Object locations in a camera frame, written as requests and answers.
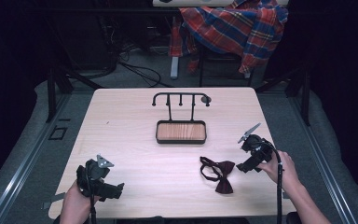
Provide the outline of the red blue plaid cloth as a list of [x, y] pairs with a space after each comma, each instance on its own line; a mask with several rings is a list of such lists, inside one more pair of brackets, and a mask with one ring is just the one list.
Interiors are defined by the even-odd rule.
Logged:
[[239, 72], [246, 77], [251, 70], [267, 63], [282, 40], [289, 12], [276, 0], [234, 0], [223, 8], [181, 7], [172, 22], [169, 54], [193, 55], [188, 68], [200, 61], [202, 46], [241, 58]]

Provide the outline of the black hook rack wooden tray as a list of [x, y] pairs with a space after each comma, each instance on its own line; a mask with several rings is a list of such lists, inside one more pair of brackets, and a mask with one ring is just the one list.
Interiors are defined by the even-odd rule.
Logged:
[[195, 117], [197, 102], [208, 107], [212, 98], [202, 92], [158, 92], [152, 98], [152, 106], [165, 100], [168, 118], [156, 125], [156, 140], [159, 144], [203, 145], [207, 139], [206, 122]]

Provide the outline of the white table leg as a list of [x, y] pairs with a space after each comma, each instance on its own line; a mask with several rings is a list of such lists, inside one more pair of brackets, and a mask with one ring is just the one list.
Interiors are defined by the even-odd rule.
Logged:
[[170, 73], [171, 79], [177, 79], [178, 78], [178, 71], [179, 71], [179, 58], [178, 57], [172, 57], [171, 73]]

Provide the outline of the person's right hand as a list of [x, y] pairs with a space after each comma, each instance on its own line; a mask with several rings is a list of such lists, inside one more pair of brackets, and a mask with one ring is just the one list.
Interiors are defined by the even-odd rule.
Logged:
[[260, 163], [258, 168], [266, 172], [275, 183], [278, 182], [279, 170], [282, 170], [282, 188], [287, 192], [299, 184], [295, 163], [287, 152], [279, 150], [270, 161]]

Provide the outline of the black metal stand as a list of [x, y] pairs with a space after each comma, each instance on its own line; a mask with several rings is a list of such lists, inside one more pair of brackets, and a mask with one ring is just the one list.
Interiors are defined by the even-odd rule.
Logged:
[[295, 68], [288, 73], [267, 81], [262, 86], [257, 87], [255, 91], [257, 93], [267, 91], [284, 81], [288, 82], [284, 91], [287, 97], [297, 97], [300, 94], [300, 117], [307, 126], [310, 126], [310, 74], [307, 69], [301, 67]]
[[63, 94], [71, 94], [74, 90], [70, 82], [70, 78], [74, 78], [94, 90], [102, 89], [103, 86], [89, 80], [80, 75], [78, 72], [65, 66], [52, 67], [48, 72], [48, 118], [47, 122], [51, 122], [58, 111], [57, 91]]

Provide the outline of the aluminium rail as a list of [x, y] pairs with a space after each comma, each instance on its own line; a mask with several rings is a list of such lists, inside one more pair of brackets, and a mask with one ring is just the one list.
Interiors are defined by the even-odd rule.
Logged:
[[39, 100], [17, 144], [0, 171], [0, 224], [52, 224], [48, 210], [75, 142], [80, 116], [74, 95], [59, 98], [57, 114], [45, 122]]
[[319, 174], [324, 181], [324, 185], [327, 188], [327, 191], [330, 195], [330, 198], [332, 199], [332, 202], [334, 203], [342, 223], [358, 224], [347, 200], [345, 199], [341, 187], [339, 186], [336, 178], [332, 173], [332, 170], [322, 152], [320, 144], [314, 135], [312, 128], [308, 126], [302, 118], [300, 102], [297, 100], [297, 98], [289, 98], [288, 101], [291, 107], [295, 110], [296, 118], [300, 123], [302, 130], [305, 132], [308, 141], [310, 142], [310, 153], [312, 154], [313, 160], [318, 167]]

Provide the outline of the black metal chair frame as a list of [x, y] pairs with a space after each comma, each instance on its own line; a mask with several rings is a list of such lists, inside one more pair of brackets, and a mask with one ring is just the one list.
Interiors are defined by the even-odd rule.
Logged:
[[241, 57], [233, 53], [216, 53], [206, 47], [200, 49], [200, 87], [245, 86], [250, 87], [254, 69], [248, 74], [238, 71]]

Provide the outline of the dark red bow tie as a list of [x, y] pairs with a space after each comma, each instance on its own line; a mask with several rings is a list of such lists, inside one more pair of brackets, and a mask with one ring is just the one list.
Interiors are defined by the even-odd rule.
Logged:
[[[200, 173], [201, 175], [209, 181], [213, 181], [217, 183], [215, 191], [220, 194], [231, 194], [233, 193], [233, 188], [228, 181], [227, 177], [233, 171], [235, 163], [232, 161], [220, 161], [215, 162], [206, 157], [200, 157], [201, 167]], [[205, 168], [210, 168], [214, 173], [214, 176], [208, 176], [204, 173]]]

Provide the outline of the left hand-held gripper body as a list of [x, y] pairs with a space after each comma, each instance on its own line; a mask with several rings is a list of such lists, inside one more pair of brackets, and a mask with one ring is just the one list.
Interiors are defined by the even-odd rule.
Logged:
[[88, 160], [84, 166], [79, 165], [76, 170], [76, 183], [80, 188], [81, 193], [85, 197], [99, 196], [102, 201], [105, 198], [104, 194], [104, 179], [110, 172], [110, 167], [114, 164], [108, 161], [100, 154], [97, 155], [97, 160]]

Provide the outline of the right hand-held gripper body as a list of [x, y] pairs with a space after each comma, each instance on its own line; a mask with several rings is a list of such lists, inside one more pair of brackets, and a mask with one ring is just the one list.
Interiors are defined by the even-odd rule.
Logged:
[[257, 168], [263, 161], [268, 162], [272, 159], [272, 151], [274, 149], [274, 146], [268, 140], [254, 134], [254, 131], [260, 125], [261, 123], [257, 123], [254, 127], [246, 131], [238, 141], [238, 143], [242, 143], [241, 149], [250, 153], [248, 159], [250, 159], [252, 165]]

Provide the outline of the person's left hand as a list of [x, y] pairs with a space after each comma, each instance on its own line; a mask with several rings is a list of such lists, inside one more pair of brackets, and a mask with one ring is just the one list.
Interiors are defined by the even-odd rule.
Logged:
[[90, 199], [74, 182], [63, 198], [59, 224], [84, 224], [90, 216], [90, 209]]

